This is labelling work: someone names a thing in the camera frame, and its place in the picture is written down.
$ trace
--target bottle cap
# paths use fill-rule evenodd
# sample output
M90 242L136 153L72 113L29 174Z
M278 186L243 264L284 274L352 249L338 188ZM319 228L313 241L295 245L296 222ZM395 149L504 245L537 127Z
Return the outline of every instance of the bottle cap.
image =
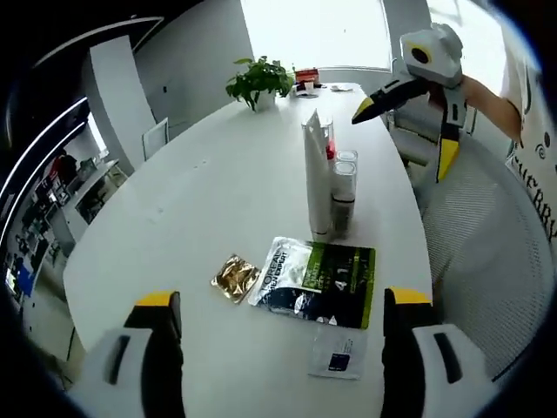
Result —
M334 165L334 172L340 176L353 176L356 174L356 165L347 161L338 161Z
M334 150L332 150L329 145L325 148L325 151L327 153L327 160L334 159Z
M338 150L337 160L355 163L356 161L358 161L358 153L356 151Z

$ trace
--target red object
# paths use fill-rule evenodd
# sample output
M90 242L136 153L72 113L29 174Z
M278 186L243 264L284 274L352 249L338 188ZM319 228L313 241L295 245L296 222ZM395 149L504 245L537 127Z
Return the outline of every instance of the red object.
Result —
M334 159L334 154L337 151L337 147L334 144L334 138L329 139L329 144L325 148L325 151L327 153L327 159Z
M58 171L60 170L60 165L61 164L62 164L62 162L60 161L60 157L56 157L56 159L52 163L52 166L50 167L50 171L49 171L49 177L51 179L54 179L58 175Z
M307 81L313 81L313 83L319 83L319 71L317 68L311 68L307 70L299 70L295 72L296 83L304 83Z

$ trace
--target gold foil packet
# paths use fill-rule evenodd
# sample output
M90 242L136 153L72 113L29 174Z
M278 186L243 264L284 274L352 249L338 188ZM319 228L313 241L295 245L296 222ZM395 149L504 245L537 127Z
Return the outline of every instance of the gold foil packet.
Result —
M223 291L234 303L240 303L259 276L259 269L233 254L222 266L211 284Z

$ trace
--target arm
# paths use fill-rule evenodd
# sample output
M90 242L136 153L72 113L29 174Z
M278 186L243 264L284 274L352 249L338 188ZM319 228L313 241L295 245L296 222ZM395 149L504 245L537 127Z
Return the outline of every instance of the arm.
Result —
M462 88L466 101L501 129L514 142L520 143L522 118L507 98L500 98L485 85L470 77L464 77Z

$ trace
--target office chair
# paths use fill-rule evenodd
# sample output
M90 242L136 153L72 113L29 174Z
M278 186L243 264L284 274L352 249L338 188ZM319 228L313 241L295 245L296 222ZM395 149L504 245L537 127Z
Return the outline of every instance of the office chair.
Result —
M158 150L168 144L168 140L168 118L165 118L142 135L144 160L147 161L155 155Z
M440 183L435 164L415 189L434 304L486 355L503 382L543 321L555 266L540 217L514 174L473 138Z

